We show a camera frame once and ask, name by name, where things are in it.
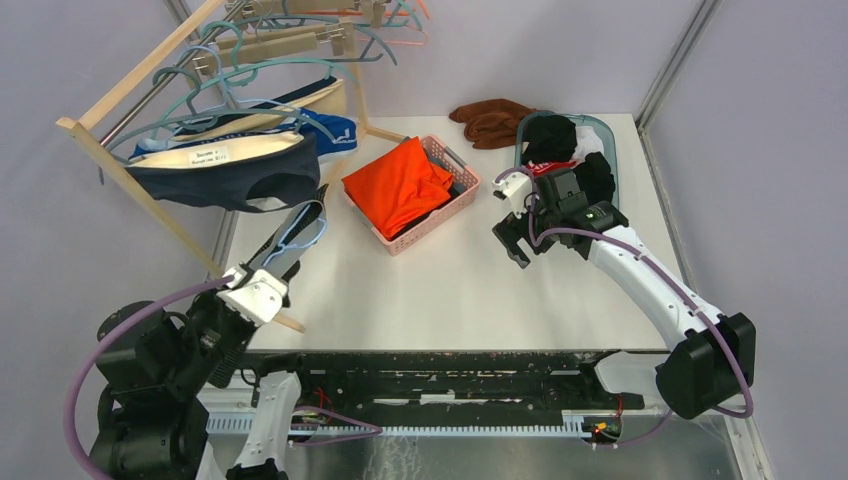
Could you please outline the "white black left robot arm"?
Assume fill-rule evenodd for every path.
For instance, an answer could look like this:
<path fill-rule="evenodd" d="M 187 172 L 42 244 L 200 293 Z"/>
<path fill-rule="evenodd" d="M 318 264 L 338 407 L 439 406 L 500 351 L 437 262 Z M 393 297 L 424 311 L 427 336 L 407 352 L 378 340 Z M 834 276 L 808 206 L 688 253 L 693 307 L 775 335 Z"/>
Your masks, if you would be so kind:
<path fill-rule="evenodd" d="M 107 385 L 98 407 L 98 434 L 88 457 L 108 479 L 193 479 L 208 440 L 208 410 L 197 395 L 206 384 L 228 386 L 257 327 L 213 291 L 195 296 L 187 312 L 138 301 L 108 316 L 99 341 L 127 330 L 95 365 Z"/>

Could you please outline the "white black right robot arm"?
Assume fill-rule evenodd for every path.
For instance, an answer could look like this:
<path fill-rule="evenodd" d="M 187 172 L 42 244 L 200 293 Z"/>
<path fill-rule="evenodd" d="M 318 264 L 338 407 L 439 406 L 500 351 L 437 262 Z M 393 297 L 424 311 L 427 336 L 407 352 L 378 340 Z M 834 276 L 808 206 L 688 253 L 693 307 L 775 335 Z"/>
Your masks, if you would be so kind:
<path fill-rule="evenodd" d="M 522 268 L 530 263 L 520 241 L 537 255 L 556 244 L 574 250 L 628 295 L 665 343 L 663 354 L 622 351 L 598 361 L 577 382 L 585 405 L 602 408 L 630 393 L 660 399 L 687 420 L 707 411 L 753 415 L 756 328 L 747 316 L 725 314 L 688 287 L 618 208 L 590 200 L 573 171 L 536 177 L 513 167 L 492 185 L 495 197 L 511 207 L 493 232 L 514 262 Z"/>

